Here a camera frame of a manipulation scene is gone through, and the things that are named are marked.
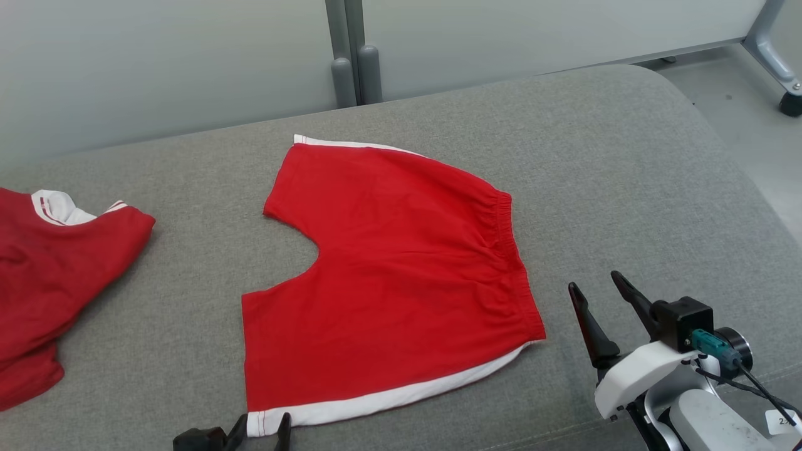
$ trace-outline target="black clamp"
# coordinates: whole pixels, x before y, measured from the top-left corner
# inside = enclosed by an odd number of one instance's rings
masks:
[[[290,430],[293,419],[287,412],[278,426],[278,442],[275,451],[290,451]],[[242,444],[248,428],[248,414],[240,416],[225,435],[222,428],[192,428],[172,439],[172,451],[234,451]]]

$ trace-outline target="metal table leg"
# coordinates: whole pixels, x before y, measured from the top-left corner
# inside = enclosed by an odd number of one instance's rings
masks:
[[[769,35],[784,3],[785,0],[767,0],[742,44],[760,65],[785,88],[786,93],[780,101],[782,113],[797,117],[802,116],[802,83],[777,53]]]

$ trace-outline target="teal connector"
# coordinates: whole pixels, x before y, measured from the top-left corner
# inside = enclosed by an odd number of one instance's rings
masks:
[[[696,329],[691,332],[691,346],[703,354],[715,357],[726,369],[738,369],[741,354],[733,349],[729,343],[710,332],[702,329]]]

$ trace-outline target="cable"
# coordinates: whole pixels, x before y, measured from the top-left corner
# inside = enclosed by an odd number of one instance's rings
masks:
[[[735,388],[737,388],[739,390],[744,390],[745,392],[750,392],[752,394],[760,396],[761,398],[764,398],[765,400],[769,399],[769,398],[766,397],[766,395],[763,392],[761,392],[757,388],[750,387],[750,386],[745,385],[745,384],[741,384],[740,382],[735,382],[732,379],[727,379],[725,377],[717,376],[717,375],[715,375],[715,374],[713,374],[711,372],[706,372],[701,368],[696,368],[695,371],[697,373],[701,374],[702,376],[705,376],[708,379],[712,379],[712,380],[714,380],[714,381],[716,381],[716,382],[718,382],[720,384],[727,384],[727,385],[730,385],[731,387],[735,387]],[[770,396],[777,402],[777,404],[783,406],[786,409],[793,410],[794,412],[796,412],[797,415],[802,417],[802,411],[800,411],[798,408],[790,405],[789,403],[781,400],[780,398],[778,398],[778,397],[776,397],[774,395],[770,395]],[[784,412],[784,409],[782,409],[782,408],[779,408],[778,410],[780,410],[780,412]]]
[[[735,362],[735,365],[738,367],[738,369],[740,369],[743,372],[743,374],[747,377],[747,379],[749,379],[755,385],[755,387],[757,387],[758,390],[760,390],[761,392],[763,392],[764,395],[766,395],[766,399],[768,400],[768,402],[772,403],[774,408],[776,408],[777,410],[780,411],[780,413],[783,414],[785,419],[788,420],[788,423],[791,426],[796,427],[796,422],[794,421],[794,419],[791,418],[790,415],[788,415],[788,412],[785,412],[785,409],[782,408],[780,404],[774,399],[774,396],[772,396],[768,392],[768,390],[764,388],[763,385],[760,382],[758,382],[757,379],[749,372],[749,370],[747,370],[746,367],[743,366],[743,363],[740,360],[737,360]]]

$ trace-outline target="gray cushion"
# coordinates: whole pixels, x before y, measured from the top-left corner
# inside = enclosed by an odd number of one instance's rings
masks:
[[[755,374],[802,404],[802,351],[791,339],[802,319],[800,249],[682,94],[653,72],[610,66],[83,152],[0,176],[9,189],[65,191],[91,213],[123,199],[157,220],[139,261],[60,340],[64,379],[0,414],[4,449],[170,449],[178,433],[227,429],[245,411],[240,295],[303,272],[316,255],[261,215],[294,133],[405,148],[510,192],[549,334],[472,386],[295,429],[297,451],[643,449],[629,419],[611,424],[595,411],[595,373],[567,294],[576,281],[623,350],[646,343],[613,269],[652,299],[712,305],[717,326],[751,342]],[[756,424],[770,408],[753,395],[725,399]]]

